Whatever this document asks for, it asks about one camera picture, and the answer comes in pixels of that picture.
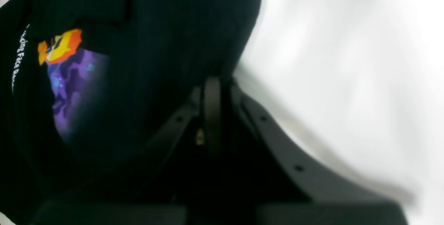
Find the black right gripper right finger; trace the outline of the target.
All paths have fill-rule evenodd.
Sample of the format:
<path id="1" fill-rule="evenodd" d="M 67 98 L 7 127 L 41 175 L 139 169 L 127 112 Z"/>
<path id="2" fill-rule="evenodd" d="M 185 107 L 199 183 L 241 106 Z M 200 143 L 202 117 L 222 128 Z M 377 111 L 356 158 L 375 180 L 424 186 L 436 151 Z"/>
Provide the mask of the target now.
<path id="1" fill-rule="evenodd" d="M 272 191 L 289 189 L 306 202 L 258 204 L 257 223 L 264 225 L 406 225 L 400 206 L 353 183 L 322 165 L 296 145 L 259 103 L 236 81 L 209 77 L 203 86 L 205 145 L 208 156 L 235 168 L 248 165 L 254 176 L 265 171 L 253 163 L 253 150 L 263 162 L 279 168 L 282 181 Z"/>

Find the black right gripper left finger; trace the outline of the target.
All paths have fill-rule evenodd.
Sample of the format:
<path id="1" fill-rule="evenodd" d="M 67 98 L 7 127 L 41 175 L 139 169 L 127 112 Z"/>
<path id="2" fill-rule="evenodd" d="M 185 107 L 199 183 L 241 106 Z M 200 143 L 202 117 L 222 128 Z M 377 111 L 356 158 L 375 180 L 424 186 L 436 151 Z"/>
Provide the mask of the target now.
<path id="1" fill-rule="evenodd" d="M 184 144 L 195 142 L 202 88 L 196 87 L 134 159 L 46 201 L 32 225 L 184 225 L 187 209 L 171 204 L 162 181 Z"/>

